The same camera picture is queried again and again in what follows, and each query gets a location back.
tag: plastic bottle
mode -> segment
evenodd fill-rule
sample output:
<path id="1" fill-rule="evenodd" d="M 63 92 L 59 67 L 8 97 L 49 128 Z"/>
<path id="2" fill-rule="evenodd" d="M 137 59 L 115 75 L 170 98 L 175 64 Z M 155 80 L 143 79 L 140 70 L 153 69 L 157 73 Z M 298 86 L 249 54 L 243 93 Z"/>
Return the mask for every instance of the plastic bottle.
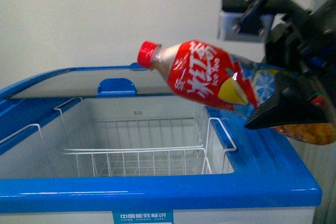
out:
<path id="1" fill-rule="evenodd" d="M 164 49 L 145 41 L 138 64 L 156 69 L 173 93 L 249 117 L 274 92 L 275 69 L 198 40 Z"/>

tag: beverage bottle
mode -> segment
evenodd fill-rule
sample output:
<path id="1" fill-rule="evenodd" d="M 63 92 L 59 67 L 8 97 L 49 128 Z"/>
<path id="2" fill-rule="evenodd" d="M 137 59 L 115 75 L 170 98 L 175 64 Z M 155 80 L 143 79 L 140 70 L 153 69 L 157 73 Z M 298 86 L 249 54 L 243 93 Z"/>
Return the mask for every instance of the beverage bottle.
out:
<path id="1" fill-rule="evenodd" d="M 145 41 L 138 53 L 138 64 L 159 71 L 176 95 L 213 108 L 234 111 L 246 119 L 273 95 L 274 75 L 283 71 L 198 40 L 166 49 Z M 313 144 L 336 140 L 330 124 L 282 125 L 274 129 Z"/>

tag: blue label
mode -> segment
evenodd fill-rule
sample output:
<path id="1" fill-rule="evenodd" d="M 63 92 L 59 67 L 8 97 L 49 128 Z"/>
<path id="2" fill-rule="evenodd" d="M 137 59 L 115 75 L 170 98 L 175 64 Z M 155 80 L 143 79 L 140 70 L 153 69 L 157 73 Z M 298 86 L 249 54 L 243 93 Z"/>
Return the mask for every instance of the blue label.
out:
<path id="1" fill-rule="evenodd" d="M 114 224 L 174 224 L 173 211 L 129 211 L 112 212 Z"/>

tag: blue handle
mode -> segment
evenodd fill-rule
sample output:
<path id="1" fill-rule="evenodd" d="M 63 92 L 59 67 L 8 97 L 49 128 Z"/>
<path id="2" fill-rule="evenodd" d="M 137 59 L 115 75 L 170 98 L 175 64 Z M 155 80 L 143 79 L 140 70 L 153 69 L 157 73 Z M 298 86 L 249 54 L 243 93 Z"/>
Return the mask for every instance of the blue handle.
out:
<path id="1" fill-rule="evenodd" d="M 97 97 L 134 97 L 136 96 L 135 85 L 126 78 L 109 78 L 101 81 L 98 85 Z"/>

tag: red bottle cap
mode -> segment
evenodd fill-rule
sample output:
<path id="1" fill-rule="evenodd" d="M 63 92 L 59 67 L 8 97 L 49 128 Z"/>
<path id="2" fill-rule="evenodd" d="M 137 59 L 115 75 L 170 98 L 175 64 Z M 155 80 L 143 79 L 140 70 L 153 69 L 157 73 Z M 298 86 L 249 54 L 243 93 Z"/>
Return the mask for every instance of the red bottle cap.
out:
<path id="1" fill-rule="evenodd" d="M 144 68 L 150 68 L 153 52 L 158 46 L 159 44 L 145 41 L 139 49 L 138 64 Z"/>

